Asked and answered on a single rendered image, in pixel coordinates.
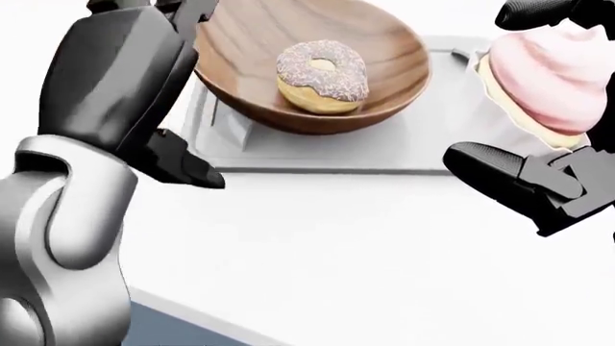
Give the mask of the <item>sprinkled glazed donut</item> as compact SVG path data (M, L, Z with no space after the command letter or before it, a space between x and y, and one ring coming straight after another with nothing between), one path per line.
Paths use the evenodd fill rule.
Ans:
M300 42L285 48L277 57L276 73L284 99L316 114L353 111L369 95L364 60L335 40Z

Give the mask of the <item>pink frosted cupcake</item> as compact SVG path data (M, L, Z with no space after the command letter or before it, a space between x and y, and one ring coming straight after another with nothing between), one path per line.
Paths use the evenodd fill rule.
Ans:
M476 71L517 126L553 149L573 149L606 110L615 40L603 25L564 20L498 37Z

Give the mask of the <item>brown wooden bowl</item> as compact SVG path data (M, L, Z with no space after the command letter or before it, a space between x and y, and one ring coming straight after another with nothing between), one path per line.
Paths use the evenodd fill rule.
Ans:
M381 123L423 93L431 60L423 40L394 16L364 0L220 0L200 25L197 74L217 99L252 120L300 135L336 135ZM293 85L276 70L283 51L304 79ZM366 84L368 95L344 114L298 109L284 91L334 103L328 89Z

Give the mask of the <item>white rectangular tray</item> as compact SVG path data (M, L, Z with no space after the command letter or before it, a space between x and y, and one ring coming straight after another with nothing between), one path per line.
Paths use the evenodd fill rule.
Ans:
M447 175L441 157L453 135L445 120L465 77L464 55L489 41L430 36L424 42L434 69L426 91L390 119L342 135L270 129L196 83L182 129L189 152L219 172Z

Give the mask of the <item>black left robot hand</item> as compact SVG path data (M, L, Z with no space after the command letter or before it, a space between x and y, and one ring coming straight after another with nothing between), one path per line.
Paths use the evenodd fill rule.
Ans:
M196 27L218 0L88 0L56 51L38 131L71 137L165 184L221 189L213 166L160 123L194 71Z

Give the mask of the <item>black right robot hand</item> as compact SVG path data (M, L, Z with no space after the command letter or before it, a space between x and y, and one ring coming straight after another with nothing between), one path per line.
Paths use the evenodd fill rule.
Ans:
M564 20L585 29L603 25L615 40L615 0L505 0L495 23L505 35ZM476 65L491 44L467 56L466 81L447 115L455 141L444 152L446 168L529 218L542 236L615 207L615 74L599 123L573 149L553 149L488 97Z

